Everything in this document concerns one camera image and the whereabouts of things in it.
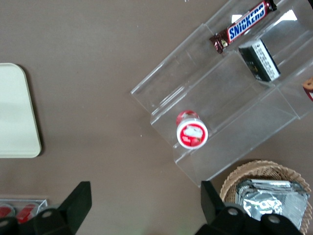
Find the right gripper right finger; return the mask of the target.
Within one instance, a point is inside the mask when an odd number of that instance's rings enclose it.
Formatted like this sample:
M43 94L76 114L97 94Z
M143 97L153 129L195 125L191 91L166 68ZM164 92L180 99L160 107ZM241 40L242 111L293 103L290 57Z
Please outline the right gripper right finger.
M201 183L201 208L206 224L197 235L259 235L258 221L235 206L226 206L211 181Z

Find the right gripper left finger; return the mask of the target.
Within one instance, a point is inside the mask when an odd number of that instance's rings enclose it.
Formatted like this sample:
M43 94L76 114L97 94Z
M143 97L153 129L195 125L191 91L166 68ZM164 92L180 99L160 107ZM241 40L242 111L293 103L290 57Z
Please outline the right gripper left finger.
M58 208L48 208L33 219L35 234L74 235L91 207L91 183L80 182Z

